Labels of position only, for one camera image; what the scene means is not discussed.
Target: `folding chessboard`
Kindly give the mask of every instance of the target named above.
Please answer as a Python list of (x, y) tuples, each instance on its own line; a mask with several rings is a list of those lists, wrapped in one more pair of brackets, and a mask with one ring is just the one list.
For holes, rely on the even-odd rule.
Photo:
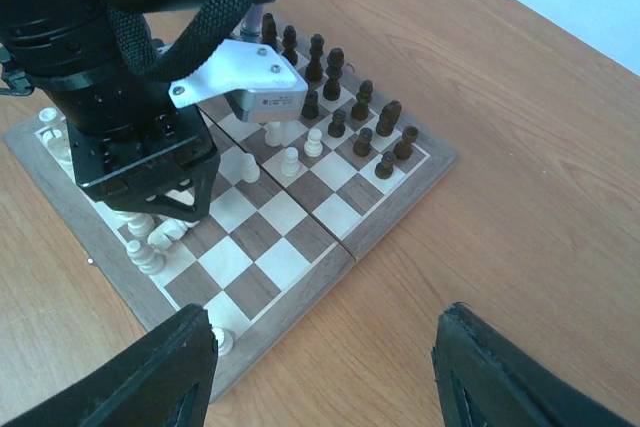
[[(277, 20), (282, 32), (285, 24)], [(295, 68), (304, 76), (307, 38), (298, 37), (297, 51)], [(47, 151), (42, 143), (46, 128), (37, 118), (6, 134), (14, 154), (147, 329), (184, 305), (198, 303), (212, 325), (232, 333), (234, 347), (219, 359), (212, 400), (268, 352), (455, 160), (455, 151), (408, 112), (411, 106), (404, 106), (392, 135), (375, 134), (389, 101), (376, 90), (366, 120), (356, 122), (347, 115), (345, 134), (329, 136), (332, 113), (339, 108), (350, 112), (362, 79), (345, 69), (341, 96), (333, 102), (322, 96), (325, 80), (309, 85), (320, 94), (318, 117), (285, 122), (278, 147), (265, 144), (265, 125), (239, 121), (223, 97), (200, 104), (221, 153), (209, 215), (172, 245), (165, 254), (166, 267), (154, 276), (143, 275), (127, 257), (124, 245), (133, 236), (124, 222), (77, 189), (72, 168)], [(382, 154), (393, 149), (409, 125), (419, 131), (411, 157), (396, 161), (389, 179), (378, 178), (374, 170)], [(310, 158), (303, 145), (314, 127), (323, 133), (323, 151)], [(371, 128), (374, 137), (369, 155), (358, 157), (353, 143), (363, 127)], [(302, 166), (294, 177), (280, 171), (287, 147), (299, 151)], [(242, 180), (245, 152), (255, 156), (261, 169), (255, 183)], [(188, 191), (171, 195), (185, 202), (193, 199)], [(156, 217), (156, 225), (163, 220)]]

